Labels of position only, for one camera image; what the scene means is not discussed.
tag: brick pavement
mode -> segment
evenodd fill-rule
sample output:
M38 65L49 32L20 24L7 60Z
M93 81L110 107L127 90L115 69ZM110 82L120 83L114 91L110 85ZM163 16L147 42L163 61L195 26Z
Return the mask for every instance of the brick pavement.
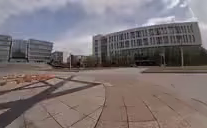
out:
M111 85L106 86L106 102L96 128L207 128L207 115L187 98L179 99L172 91L144 81L140 74L125 71L113 76L95 74Z
M104 100L104 86L86 77L9 83L0 86L0 128L93 128Z

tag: window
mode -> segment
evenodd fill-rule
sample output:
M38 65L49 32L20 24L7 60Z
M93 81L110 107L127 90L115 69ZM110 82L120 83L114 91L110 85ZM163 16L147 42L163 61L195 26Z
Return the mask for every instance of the window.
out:
M143 37L143 36L145 36L145 34L144 34L144 31L143 30L141 30L140 31L140 33L141 33L141 36Z
M155 45L155 43L156 43L156 39L155 37L153 37L153 45Z
M189 42L189 40L188 40L188 36L187 36L187 35L185 35L185 40L186 40L186 43Z
M133 47L134 46L134 44L133 44L133 40L131 40L131 47Z
M154 31L153 31L153 29L149 29L149 35L150 35L150 36L153 36L153 35L154 35Z
M168 34L166 27L164 27L164 34Z
M190 27L189 26L187 26L187 29L188 29L188 33L191 33L191 30L190 30Z
M130 35L131 35L131 38L135 38L135 32L131 32Z
M143 43L144 43L145 46L147 46L148 45L148 38L144 38Z
M186 26L184 26L184 33L187 33L187 31L186 31Z
M98 46L98 40L95 40L95 46Z
M189 35L189 42L192 43L192 36Z
M145 30L144 32L145 32L145 36L148 36L147 30Z
M142 46L142 39L137 39L137 46Z
M153 38L150 38L150 45L153 45Z
M136 40L133 40L134 46L136 46Z
M126 33L124 33L124 39L126 40Z
M113 49L113 43L111 43L111 49Z
M126 42L125 42L125 46L126 46L126 48L129 47L129 41L126 41Z
M164 36L164 37L163 37L163 40L164 40L164 44L168 44L168 42L169 42L169 41L168 41L168 36Z
M177 42L182 43L182 36L176 36Z
M185 35L183 35L182 38L184 40L183 42L186 43Z
M190 30L193 33L193 26L192 26L192 24L190 25Z
M120 34L119 35L119 40L123 40L124 38L123 38L123 34Z
M126 33L127 39L129 39L129 33Z
M195 39L194 35L192 35L192 40L193 40L193 42L196 42L196 39Z
M140 31L136 31L136 38L140 37Z

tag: cloud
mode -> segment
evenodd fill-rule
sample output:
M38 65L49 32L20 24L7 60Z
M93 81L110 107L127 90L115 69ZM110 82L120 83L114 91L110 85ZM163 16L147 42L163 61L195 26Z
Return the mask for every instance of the cloud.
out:
M56 50L90 54L93 35L174 20L195 21L196 18L207 45L207 0L0 0L0 28L13 16L35 14L40 10L57 13L70 4L79 7L85 17L58 34Z
M147 23L143 24L142 26L149 26L149 25L156 25L156 24L163 24L163 23L170 23L170 22L175 22L175 16L151 18L147 21Z
M167 5L167 9L172 9L180 3L180 0L162 0L162 1Z
M207 24L207 0L191 0L189 7L200 22Z
M32 13L40 9L56 11L70 0L0 0L0 25L14 15Z

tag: ground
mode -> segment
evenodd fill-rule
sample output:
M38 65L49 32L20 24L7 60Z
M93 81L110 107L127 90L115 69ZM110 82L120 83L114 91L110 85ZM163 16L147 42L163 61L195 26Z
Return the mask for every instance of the ground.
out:
M207 74L144 70L51 71L56 78L0 86L0 127L207 128Z

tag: white building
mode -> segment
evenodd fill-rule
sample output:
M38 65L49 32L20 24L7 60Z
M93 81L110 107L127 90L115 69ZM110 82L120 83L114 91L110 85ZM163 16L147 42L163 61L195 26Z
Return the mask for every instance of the white building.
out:
M12 40L10 58L27 59L28 56L28 41L22 39Z
M0 62L8 62L10 58L11 36L0 35Z
M113 56L134 57L149 54L156 48L200 46L202 44L197 22L169 23L139 27L93 37L93 55L99 64Z
M41 40L28 40L28 61L34 63L48 63L53 43Z
M51 54L51 61L55 63L63 63L63 52L55 51Z

